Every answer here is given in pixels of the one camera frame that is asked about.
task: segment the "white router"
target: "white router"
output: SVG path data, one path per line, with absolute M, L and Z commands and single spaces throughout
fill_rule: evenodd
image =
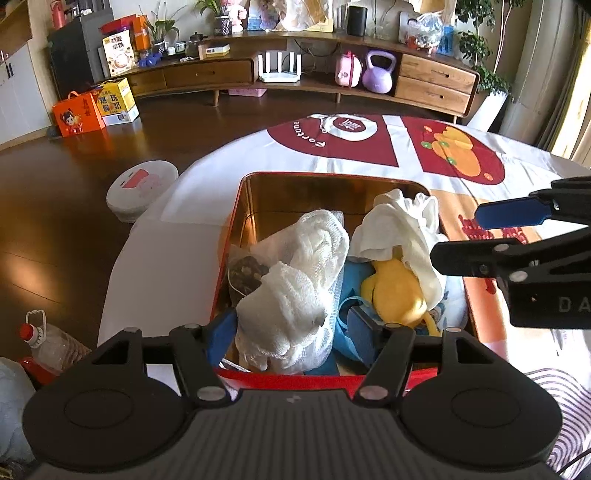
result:
M 299 82 L 301 78 L 301 55 L 297 56 L 297 67 L 294 72 L 294 53 L 290 52 L 290 71 L 282 72 L 281 65 L 283 55 L 281 52 L 277 53 L 277 71 L 271 71 L 271 53 L 265 52 L 265 72 L 263 72 L 262 55 L 258 56 L 259 64 L 259 78 L 265 83 L 295 83 Z

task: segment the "white towel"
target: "white towel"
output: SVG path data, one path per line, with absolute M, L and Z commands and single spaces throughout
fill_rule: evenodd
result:
M 326 360 L 310 358 L 314 348 L 306 347 L 326 338 L 319 330 L 333 308 L 329 288 L 345 264 L 349 237 L 327 210 L 306 213 L 286 231 L 294 238 L 293 257 L 289 265 L 273 265 L 261 286 L 238 303 L 236 347 L 260 370 L 270 360 L 274 371 L 292 374 Z
M 405 198 L 400 189 L 378 195 L 374 208 L 355 229 L 349 258 L 353 261 L 390 260 L 392 248 L 402 246 L 404 265 L 417 276 L 427 310 L 443 298 L 446 277 L 431 263 L 429 254 L 438 242 L 447 241 L 439 231 L 439 202 L 417 193 Z

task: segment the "potted plant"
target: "potted plant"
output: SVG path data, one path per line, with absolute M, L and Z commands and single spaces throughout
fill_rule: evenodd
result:
M 175 32 L 177 37 L 180 35 L 178 28 L 174 26 L 174 24 L 176 23 L 175 17 L 186 6 L 182 6 L 170 17 L 168 17 L 166 10 L 166 2 L 164 2 L 164 15 L 162 18 L 160 18 L 160 1 L 161 0 L 158 0 L 158 3 L 156 4 L 156 10 L 152 10 L 150 12 L 152 13 L 154 19 L 150 20 L 146 15 L 148 30 L 150 31 L 150 36 L 152 37 L 152 51 L 154 53 L 164 53 L 166 51 L 166 36 L 170 32 Z M 144 14 L 144 12 L 142 12 L 141 7 L 139 8 L 139 11 L 142 15 Z
M 511 91 L 511 85 L 497 74 L 499 60 L 505 42 L 506 25 L 513 9 L 523 7 L 525 0 L 495 0 L 501 3 L 501 25 L 499 48 L 496 52 L 495 63 L 491 69 L 485 66 L 485 61 L 492 55 L 486 39 L 479 34 L 480 26 L 493 29 L 495 26 L 495 9 L 492 0 L 457 0 L 456 15 L 464 23 L 472 20 L 475 31 L 458 32 L 459 48 L 464 59 L 480 75 L 478 93 L 487 94 L 486 99 L 472 117 L 468 125 L 478 130 L 487 131 L 499 111 L 503 107 Z
M 226 13 L 221 0 L 197 0 L 196 7 L 203 15 L 205 10 L 211 10 L 216 18 L 213 27 L 214 35 L 229 35 L 232 30 L 232 20 Z

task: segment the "white circle print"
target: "white circle print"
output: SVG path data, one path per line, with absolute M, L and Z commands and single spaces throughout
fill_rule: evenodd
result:
M 372 137 L 378 131 L 378 124 L 362 116 L 330 115 L 320 124 L 322 130 L 333 137 L 350 142 L 361 142 Z

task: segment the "pink box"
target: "pink box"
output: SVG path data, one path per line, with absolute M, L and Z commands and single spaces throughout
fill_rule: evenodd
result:
M 266 91 L 266 88 L 230 88 L 228 93 L 242 97 L 262 97 Z

